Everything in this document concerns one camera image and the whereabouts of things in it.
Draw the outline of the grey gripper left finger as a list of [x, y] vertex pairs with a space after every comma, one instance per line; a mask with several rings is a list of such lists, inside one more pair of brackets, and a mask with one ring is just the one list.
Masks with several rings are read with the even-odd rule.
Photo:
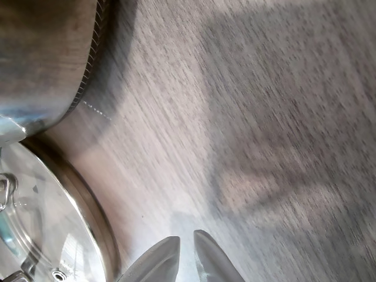
[[180, 237], [169, 236], [144, 252], [123, 274], [122, 281], [176, 281]]

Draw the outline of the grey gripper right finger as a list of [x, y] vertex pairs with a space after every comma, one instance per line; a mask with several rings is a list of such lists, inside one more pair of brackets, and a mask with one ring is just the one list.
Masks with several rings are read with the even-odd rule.
[[227, 254], [204, 230], [193, 232], [196, 268], [200, 281], [242, 281]]

